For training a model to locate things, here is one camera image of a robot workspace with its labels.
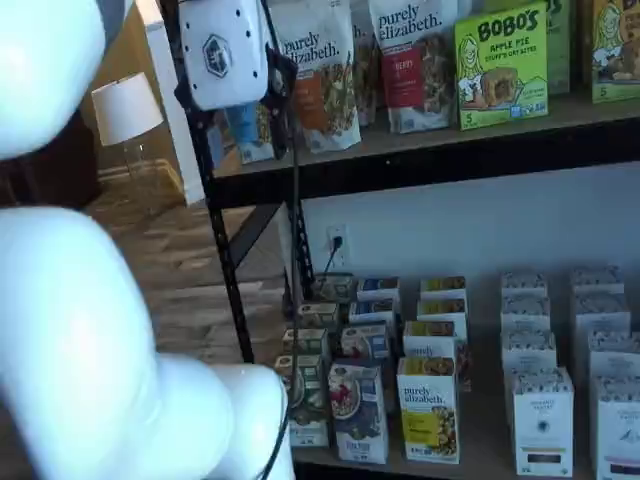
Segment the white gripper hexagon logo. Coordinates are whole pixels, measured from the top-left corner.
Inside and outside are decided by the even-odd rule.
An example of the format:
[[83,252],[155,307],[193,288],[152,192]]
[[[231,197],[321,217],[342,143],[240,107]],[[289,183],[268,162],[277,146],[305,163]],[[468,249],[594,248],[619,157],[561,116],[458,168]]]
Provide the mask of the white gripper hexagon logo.
[[267,45],[261,3],[181,1],[178,14],[188,81],[179,81],[174,95],[189,126],[207,129],[214,110],[263,98],[274,158],[282,159],[289,146],[288,112],[298,66]]

